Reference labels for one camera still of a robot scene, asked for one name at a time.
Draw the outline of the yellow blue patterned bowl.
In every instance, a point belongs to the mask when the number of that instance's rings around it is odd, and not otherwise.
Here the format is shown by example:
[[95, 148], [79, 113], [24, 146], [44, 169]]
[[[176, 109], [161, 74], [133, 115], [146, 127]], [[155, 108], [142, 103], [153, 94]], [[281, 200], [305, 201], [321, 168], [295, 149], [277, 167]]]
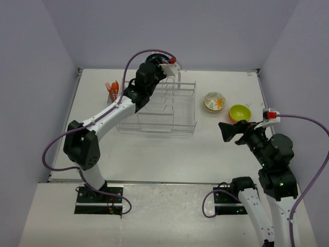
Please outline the yellow blue patterned bowl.
[[221, 107], [219, 110], [212, 110], [208, 107], [208, 105], [205, 105], [205, 104], [204, 104], [204, 107], [210, 113], [219, 113], [219, 112], [223, 111], [223, 109], [225, 108], [225, 106], [224, 106], [224, 107]]

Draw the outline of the white floral bowl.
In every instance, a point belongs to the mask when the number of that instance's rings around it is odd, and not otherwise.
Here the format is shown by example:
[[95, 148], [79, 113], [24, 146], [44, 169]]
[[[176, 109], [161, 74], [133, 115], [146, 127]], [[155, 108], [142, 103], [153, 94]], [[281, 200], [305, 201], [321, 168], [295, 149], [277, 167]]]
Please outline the white floral bowl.
[[203, 97], [203, 104], [208, 105], [212, 110], [219, 110], [226, 107], [226, 98], [218, 92], [209, 92]]

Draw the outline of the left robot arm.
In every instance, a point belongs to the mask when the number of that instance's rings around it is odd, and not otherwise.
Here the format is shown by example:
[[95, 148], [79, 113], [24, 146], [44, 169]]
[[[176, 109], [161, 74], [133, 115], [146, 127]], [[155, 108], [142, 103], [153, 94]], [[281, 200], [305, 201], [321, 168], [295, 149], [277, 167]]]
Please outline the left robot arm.
[[117, 99], [89, 119], [92, 126], [65, 137], [63, 151], [81, 169], [83, 181], [91, 187], [88, 195], [95, 202], [102, 202], [107, 195], [107, 183], [98, 167], [99, 141], [117, 123], [135, 114], [150, 101], [158, 83], [167, 77], [160, 66], [166, 63], [161, 54], [149, 56], [139, 66], [135, 78], [130, 80], [121, 100]]

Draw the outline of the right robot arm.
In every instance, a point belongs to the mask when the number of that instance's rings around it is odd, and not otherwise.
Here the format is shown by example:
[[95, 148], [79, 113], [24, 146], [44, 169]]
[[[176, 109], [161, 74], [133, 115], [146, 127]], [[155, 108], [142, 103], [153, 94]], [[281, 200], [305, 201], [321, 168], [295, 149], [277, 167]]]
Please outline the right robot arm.
[[229, 189], [234, 202], [242, 202], [252, 220], [261, 246], [300, 246], [299, 232], [294, 222], [293, 206], [297, 201], [297, 180], [289, 167], [294, 157], [293, 142], [284, 134], [266, 136], [270, 122], [238, 121], [218, 124], [223, 140], [229, 142], [237, 134], [235, 144], [247, 145], [262, 168], [259, 182], [270, 206], [269, 220], [249, 177], [235, 178]]

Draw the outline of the dark blue patterned bowl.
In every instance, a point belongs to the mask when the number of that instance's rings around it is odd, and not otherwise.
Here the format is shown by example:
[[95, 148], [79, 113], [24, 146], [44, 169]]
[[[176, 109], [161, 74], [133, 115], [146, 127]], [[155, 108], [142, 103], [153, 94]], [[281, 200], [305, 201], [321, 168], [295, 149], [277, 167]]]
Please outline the dark blue patterned bowl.
[[150, 54], [146, 59], [146, 62], [150, 62], [153, 64], [169, 64], [170, 58], [164, 54], [161, 53], [154, 53]]

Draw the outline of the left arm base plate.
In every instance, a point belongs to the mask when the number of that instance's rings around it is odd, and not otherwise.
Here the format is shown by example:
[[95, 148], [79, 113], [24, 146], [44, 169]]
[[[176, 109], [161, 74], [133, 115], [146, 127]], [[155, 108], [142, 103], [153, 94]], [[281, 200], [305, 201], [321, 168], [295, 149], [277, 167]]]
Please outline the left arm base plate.
[[122, 215], [122, 199], [98, 194], [86, 186], [76, 188], [76, 215]]

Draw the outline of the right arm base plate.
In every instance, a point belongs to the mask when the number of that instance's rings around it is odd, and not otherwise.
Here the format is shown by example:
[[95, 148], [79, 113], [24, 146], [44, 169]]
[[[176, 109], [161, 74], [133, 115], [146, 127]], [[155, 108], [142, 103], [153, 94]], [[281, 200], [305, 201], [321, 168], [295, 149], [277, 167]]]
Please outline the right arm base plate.
[[236, 199], [223, 192], [215, 192], [214, 208], [216, 215], [246, 215], [247, 211], [243, 204]]

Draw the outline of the orange plastic bowl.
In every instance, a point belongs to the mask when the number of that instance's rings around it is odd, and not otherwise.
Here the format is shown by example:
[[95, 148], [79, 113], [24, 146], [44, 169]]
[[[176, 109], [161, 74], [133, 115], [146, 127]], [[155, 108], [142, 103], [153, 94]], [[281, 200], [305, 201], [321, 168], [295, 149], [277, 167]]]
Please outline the orange plastic bowl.
[[230, 111], [229, 118], [232, 122], [238, 122], [240, 120], [249, 121], [251, 119], [251, 113], [248, 111]]

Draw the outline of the lime green plastic bowl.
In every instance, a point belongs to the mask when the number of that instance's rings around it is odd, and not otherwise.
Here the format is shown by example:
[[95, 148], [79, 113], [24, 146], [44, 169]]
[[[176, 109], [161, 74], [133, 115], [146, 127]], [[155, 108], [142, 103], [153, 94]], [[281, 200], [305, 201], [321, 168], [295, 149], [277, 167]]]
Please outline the lime green plastic bowl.
[[251, 116], [251, 110], [245, 105], [236, 104], [229, 109], [229, 117], [234, 122], [238, 122], [240, 120], [249, 121]]

